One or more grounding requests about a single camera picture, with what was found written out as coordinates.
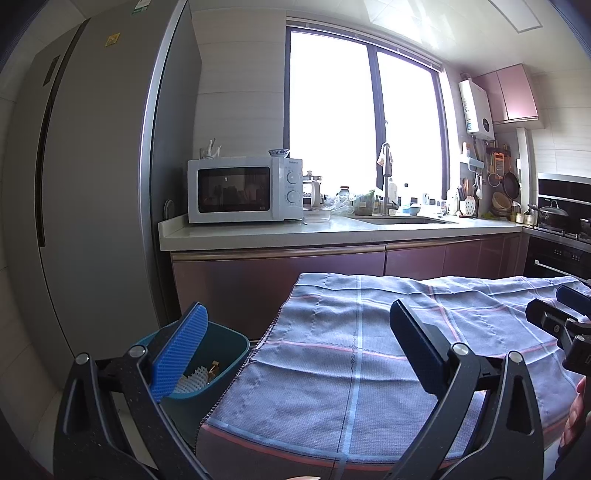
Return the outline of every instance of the white microwave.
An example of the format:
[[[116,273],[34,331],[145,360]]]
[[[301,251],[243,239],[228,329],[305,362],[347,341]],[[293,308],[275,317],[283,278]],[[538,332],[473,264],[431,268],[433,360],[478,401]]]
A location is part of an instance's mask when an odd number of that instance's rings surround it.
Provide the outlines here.
[[[189,223],[303,217],[298,158],[221,157],[187,164]]]

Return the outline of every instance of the microwave window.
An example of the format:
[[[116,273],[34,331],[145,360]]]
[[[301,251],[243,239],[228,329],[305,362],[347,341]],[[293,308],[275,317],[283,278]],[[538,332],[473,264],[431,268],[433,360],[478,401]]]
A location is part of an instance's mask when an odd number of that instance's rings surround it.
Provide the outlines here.
[[[264,212],[271,209],[269,167],[203,168],[197,172],[200,213]]]

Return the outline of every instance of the plaid tablecloth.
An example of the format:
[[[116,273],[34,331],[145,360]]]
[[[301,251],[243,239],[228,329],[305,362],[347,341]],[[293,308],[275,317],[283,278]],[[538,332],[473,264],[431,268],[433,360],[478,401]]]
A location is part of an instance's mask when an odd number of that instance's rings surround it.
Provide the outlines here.
[[[556,340],[529,324],[525,307],[556,302],[571,277],[480,280],[303,274],[197,435],[196,453],[217,479],[380,479],[436,403],[392,334],[389,308],[403,299],[451,343],[478,355],[520,351],[537,395],[545,438],[557,438],[579,376],[561,367]],[[476,393],[447,458],[462,455],[483,393]]]

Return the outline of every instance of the kitchen sink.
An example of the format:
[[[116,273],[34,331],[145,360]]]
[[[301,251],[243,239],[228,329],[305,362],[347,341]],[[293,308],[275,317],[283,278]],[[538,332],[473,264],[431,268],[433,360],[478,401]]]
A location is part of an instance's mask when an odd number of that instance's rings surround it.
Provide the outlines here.
[[[452,223],[439,218],[418,217],[418,216],[373,216],[373,217],[357,217],[355,220],[360,222],[373,223],[374,225],[404,225],[407,223]]]

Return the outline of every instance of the trash can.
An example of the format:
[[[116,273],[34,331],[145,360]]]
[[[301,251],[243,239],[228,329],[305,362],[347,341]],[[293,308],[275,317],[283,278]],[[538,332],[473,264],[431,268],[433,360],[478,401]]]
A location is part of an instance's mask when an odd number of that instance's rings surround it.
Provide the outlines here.
[[[148,346],[156,333],[158,332],[142,338],[138,344]],[[218,375],[205,387],[193,393],[172,393],[162,398],[162,408],[193,449],[199,424],[226,391],[249,350],[250,341],[243,334],[208,322],[207,332],[184,374],[189,376],[198,367],[209,369],[215,360],[219,362]]]

